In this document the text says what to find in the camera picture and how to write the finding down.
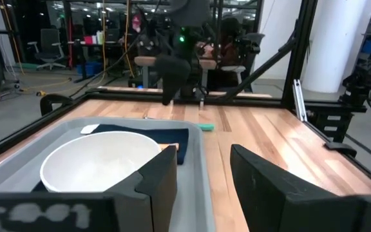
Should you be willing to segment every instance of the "black bracket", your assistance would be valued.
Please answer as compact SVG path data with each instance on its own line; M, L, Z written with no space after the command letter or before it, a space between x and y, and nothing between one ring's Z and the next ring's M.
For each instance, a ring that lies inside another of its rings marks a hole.
M53 110L52 104L61 104L61 106L71 105L73 104L73 99L56 93L44 96L39 101L39 107L41 109L42 116L50 113Z
M341 142L326 142L324 147L330 151L338 151L339 153L350 155L353 158L357 155L357 151L354 148Z

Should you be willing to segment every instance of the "blue bin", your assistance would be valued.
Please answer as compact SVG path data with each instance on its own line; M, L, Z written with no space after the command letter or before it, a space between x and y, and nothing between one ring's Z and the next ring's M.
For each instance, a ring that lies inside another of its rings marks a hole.
M87 75L95 75L102 71L102 63L86 62L85 70L86 70ZM77 65L77 73L79 75L82 75L82 69L81 69L80 64Z
M361 52L363 53L367 53L367 54L371 54L371 40L366 40L362 49L361 49Z

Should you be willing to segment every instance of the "yellow object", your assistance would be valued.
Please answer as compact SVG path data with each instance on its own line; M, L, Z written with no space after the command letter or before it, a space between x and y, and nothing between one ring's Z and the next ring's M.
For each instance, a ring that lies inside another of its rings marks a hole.
M37 92L37 96L44 97L45 95L46 95L46 92L44 92L44 91L38 91Z
M42 88L42 87L52 87L52 86L57 86L57 85L60 85L60 84L66 84L68 82L72 81L71 79L68 79L67 81L63 81L63 82L60 82L60 83L53 83L53 84L44 84L44 85L40 85L40 86L31 86L31 87L28 87L28 88L23 88L21 89L22 91L28 91L28 90L31 90L31 89L36 89L36 88Z

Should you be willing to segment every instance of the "office chair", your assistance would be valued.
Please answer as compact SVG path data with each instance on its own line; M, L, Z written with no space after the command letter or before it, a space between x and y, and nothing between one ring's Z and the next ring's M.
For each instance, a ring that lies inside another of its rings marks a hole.
M57 63L65 58L64 51L61 47L61 40L58 29L41 29L41 52L37 47L37 42L29 42L28 45L33 45L35 48L35 58L45 62L37 67L40 68L60 67L65 68L65 65Z

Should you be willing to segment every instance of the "wooden tabletop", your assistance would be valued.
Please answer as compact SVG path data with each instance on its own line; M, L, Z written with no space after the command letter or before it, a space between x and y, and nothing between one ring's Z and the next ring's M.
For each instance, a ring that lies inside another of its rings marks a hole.
M49 127L78 117L127 117L211 123L204 132L205 156L217 231L248 231L234 189L230 147L247 149L337 195L371 194L371 180L287 110L234 106L169 105L150 102L88 100L17 146L0 161L25 146Z
M155 57L138 56L134 58L134 62L138 66L154 66ZM217 67L217 63L212 59L200 59L200 66L206 70L214 70Z

